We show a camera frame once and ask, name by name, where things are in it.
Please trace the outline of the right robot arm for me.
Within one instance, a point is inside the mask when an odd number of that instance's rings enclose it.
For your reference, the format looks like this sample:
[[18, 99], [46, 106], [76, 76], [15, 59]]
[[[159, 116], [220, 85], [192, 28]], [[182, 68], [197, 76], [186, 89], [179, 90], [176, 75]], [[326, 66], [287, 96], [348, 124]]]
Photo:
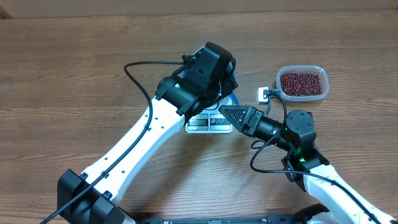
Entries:
[[240, 133], [286, 151], [281, 173], [319, 201], [296, 213], [297, 223], [397, 223], [350, 187], [321, 154], [310, 112], [293, 110], [279, 122], [253, 106], [220, 106], [219, 111]]

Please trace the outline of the blue plastic scoop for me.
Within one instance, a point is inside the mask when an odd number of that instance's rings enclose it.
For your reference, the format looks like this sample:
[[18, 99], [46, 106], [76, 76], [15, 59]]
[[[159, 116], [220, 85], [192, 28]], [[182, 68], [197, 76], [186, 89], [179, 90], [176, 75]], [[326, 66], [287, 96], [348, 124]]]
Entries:
[[239, 106], [239, 100], [237, 99], [236, 95], [235, 95], [234, 93], [231, 93], [229, 96], [230, 96], [232, 102], [233, 102], [235, 105], [238, 105], [238, 106]]

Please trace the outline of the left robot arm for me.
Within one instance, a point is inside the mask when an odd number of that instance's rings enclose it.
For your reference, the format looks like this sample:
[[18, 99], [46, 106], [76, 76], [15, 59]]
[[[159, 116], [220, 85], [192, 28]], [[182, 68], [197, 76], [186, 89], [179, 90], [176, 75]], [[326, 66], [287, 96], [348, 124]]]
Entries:
[[159, 82], [155, 96], [135, 125], [103, 157], [81, 174], [68, 169], [58, 180], [57, 210], [68, 223], [135, 224], [119, 208], [126, 190], [158, 148], [204, 109], [229, 96], [238, 84], [235, 58], [207, 42], [183, 55], [171, 75]]

